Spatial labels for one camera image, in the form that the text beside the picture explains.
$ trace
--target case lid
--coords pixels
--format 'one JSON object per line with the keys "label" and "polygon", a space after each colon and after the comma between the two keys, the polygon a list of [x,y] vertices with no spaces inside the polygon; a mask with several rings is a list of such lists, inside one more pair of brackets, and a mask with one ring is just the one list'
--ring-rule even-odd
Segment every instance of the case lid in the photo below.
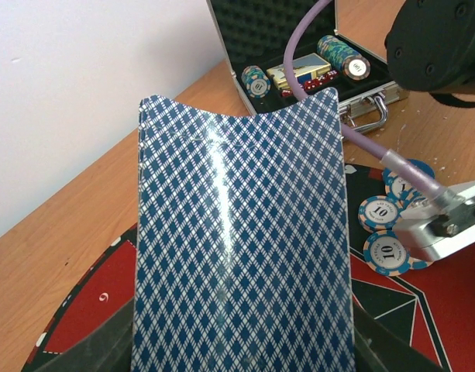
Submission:
{"label": "case lid", "polygon": [[[230,64],[283,55],[296,26],[317,0],[208,0]],[[336,1],[315,18],[299,42],[318,41],[336,28]]]}

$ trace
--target poker chip case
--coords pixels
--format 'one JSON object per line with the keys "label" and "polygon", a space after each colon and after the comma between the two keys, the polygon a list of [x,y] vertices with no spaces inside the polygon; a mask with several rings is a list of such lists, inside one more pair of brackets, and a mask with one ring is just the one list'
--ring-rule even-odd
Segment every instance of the poker chip case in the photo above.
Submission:
{"label": "poker chip case", "polygon": [[[250,113],[273,112],[297,102],[293,96],[282,97],[273,83],[265,97],[251,98],[240,77],[249,65],[257,65],[266,71],[283,63],[291,34],[316,0],[207,0],[207,3],[225,49],[234,84]],[[383,58],[339,33],[336,6],[335,0],[315,18],[301,38],[294,58],[316,53],[317,42],[325,35],[333,35],[368,59],[371,64],[368,78],[354,81],[339,76],[324,86],[337,89],[341,120],[351,126],[355,126],[353,119],[356,117],[374,110],[380,112],[378,122],[357,126],[357,130],[366,133],[384,125],[388,117],[387,106],[407,98],[408,92],[391,80]]]}

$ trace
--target wooden table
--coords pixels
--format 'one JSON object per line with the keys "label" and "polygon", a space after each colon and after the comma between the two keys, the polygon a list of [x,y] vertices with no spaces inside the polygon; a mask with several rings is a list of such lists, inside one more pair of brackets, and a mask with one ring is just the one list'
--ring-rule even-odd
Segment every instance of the wooden table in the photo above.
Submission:
{"label": "wooden table", "polygon": [[[394,2],[343,3],[341,32],[384,55],[384,35],[397,13]],[[223,62],[177,100],[248,115]],[[475,109],[447,108],[428,95],[411,94],[391,105],[389,116],[386,129],[370,135],[376,141],[430,163],[444,184],[475,179]],[[370,114],[357,122],[376,118]],[[136,145],[135,131],[0,239],[0,371],[20,370],[68,291],[136,222]],[[351,143],[345,145],[345,156],[348,162],[380,166]]]}

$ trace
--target cable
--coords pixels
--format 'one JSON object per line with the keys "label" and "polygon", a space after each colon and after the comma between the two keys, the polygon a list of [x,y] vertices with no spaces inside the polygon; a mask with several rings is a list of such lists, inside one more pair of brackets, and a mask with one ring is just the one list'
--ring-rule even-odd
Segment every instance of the cable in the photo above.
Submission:
{"label": "cable", "polygon": [[[298,26],[292,33],[289,39],[284,53],[284,74],[287,79],[289,87],[291,87],[292,93],[298,101],[302,101],[308,97],[302,86],[299,84],[298,79],[295,77],[292,60],[294,59],[294,52],[299,44],[299,40],[305,33],[306,29],[315,17],[331,2],[332,0],[319,0],[315,5],[309,9],[308,13],[299,22]],[[442,186],[439,182],[429,177],[426,173],[415,167],[408,162],[401,155],[393,150],[388,150],[381,146],[379,143],[374,142],[361,133],[358,133],[352,128],[349,128],[346,124],[342,124],[342,134],[349,141],[356,144],[363,150],[367,151],[374,157],[380,160],[380,162],[402,178],[411,184],[416,190],[420,191],[429,201],[442,200],[442,196],[445,193],[449,193],[449,190]],[[446,205],[437,203],[437,207],[441,210],[446,208]]]}

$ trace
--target blue playing card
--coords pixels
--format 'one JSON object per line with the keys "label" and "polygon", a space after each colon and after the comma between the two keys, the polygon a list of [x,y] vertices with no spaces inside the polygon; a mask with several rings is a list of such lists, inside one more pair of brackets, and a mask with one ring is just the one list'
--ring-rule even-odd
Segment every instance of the blue playing card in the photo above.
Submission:
{"label": "blue playing card", "polygon": [[134,371],[354,371],[338,98],[141,102]]}

